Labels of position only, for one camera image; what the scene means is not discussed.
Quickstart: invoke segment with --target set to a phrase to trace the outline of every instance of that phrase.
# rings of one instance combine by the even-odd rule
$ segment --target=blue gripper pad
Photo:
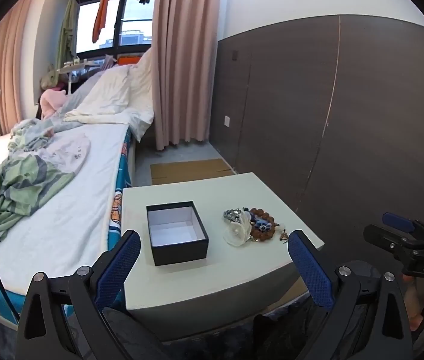
[[[401,216],[386,212],[382,216],[382,223],[384,225],[393,227],[394,229],[403,231],[404,233],[412,233],[415,230],[413,222],[409,219],[402,218]]]
[[[99,310],[113,303],[139,254],[140,236],[134,232],[97,281],[95,305]]]
[[[332,283],[296,232],[290,235],[289,255],[307,286],[314,303],[330,311],[334,305]]]

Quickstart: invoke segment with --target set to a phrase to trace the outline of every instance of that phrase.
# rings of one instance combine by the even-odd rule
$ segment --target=window pane
[[[152,20],[125,21],[120,33],[120,46],[152,43]]]
[[[123,20],[152,20],[154,2],[141,4],[138,0],[126,0]]]
[[[97,43],[92,42],[93,26],[100,2],[81,5],[77,23],[77,53],[113,47],[113,32],[120,0],[110,0],[107,6],[105,28],[102,29]]]

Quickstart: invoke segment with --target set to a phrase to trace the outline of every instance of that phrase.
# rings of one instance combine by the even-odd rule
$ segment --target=screw
[[[350,275],[351,271],[350,271],[350,268],[348,268],[346,266],[341,266],[338,269],[338,273],[340,273],[342,276],[348,276],[348,275]]]
[[[390,273],[390,272],[384,273],[384,278],[387,281],[394,281],[395,280],[395,276],[393,275],[393,273]]]
[[[42,272],[38,272],[37,274],[35,274],[33,276],[33,281],[41,281],[43,279],[43,273]]]
[[[77,269],[77,274],[79,276],[85,276],[90,272],[90,267],[88,266],[81,266],[80,268]]]

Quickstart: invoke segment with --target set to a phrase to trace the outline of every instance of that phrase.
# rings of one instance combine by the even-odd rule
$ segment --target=black box
[[[147,206],[147,220],[156,266],[207,257],[209,237],[193,202]]]

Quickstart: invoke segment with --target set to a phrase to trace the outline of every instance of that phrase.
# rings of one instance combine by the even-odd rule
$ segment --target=brown wall panel
[[[232,167],[236,165],[244,117],[250,54],[248,33],[218,42],[209,139]],[[225,116],[230,117],[229,127],[224,125]]]
[[[287,21],[248,36],[252,64],[236,167],[254,172],[295,210],[329,109],[338,16]]]
[[[399,268],[362,238],[391,211],[424,221],[424,27],[342,16],[329,125],[298,215],[335,262]]]

